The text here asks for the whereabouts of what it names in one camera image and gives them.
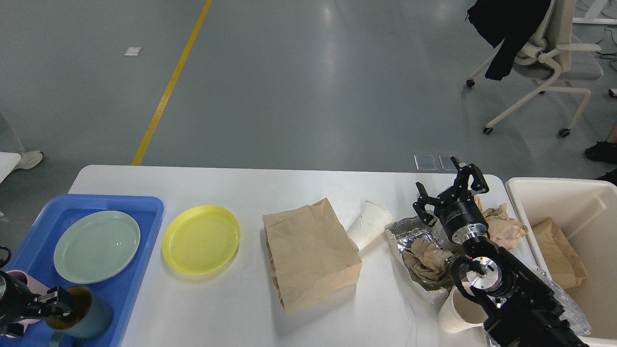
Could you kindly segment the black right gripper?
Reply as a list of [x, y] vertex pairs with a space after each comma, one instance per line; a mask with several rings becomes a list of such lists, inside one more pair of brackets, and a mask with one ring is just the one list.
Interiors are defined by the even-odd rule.
[[[419, 195], [413, 204], [423, 224], [433, 227], [439, 219], [448, 239], [455, 244], [487, 234], [488, 223], [482, 215], [474, 196], [489, 191], [489, 186], [480, 168], [474, 164], [462, 163], [455, 156], [450, 160], [457, 169], [452, 188], [452, 195], [429, 196], [425, 186], [416, 182]], [[426, 211], [426, 206], [433, 206], [434, 215]]]

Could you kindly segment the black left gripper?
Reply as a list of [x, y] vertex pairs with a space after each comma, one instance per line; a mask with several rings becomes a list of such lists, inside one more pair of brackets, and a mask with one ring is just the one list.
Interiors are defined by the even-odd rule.
[[24, 325], [18, 321], [31, 318], [68, 318], [75, 311], [74, 296], [62, 286], [35, 297], [27, 285], [1, 272], [0, 335], [11, 338], [24, 336]]

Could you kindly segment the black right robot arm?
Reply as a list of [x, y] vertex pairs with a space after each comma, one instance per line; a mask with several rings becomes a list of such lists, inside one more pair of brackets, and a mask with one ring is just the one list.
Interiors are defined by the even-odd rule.
[[453, 185], [431, 197], [417, 182], [413, 207], [426, 226], [440, 222], [462, 251], [450, 272], [462, 296], [487, 314], [485, 332], [501, 347], [583, 347], [569, 321], [561, 319], [565, 309], [554, 290], [489, 239], [489, 225], [473, 200], [489, 191], [481, 170], [454, 156], [450, 160], [457, 171]]

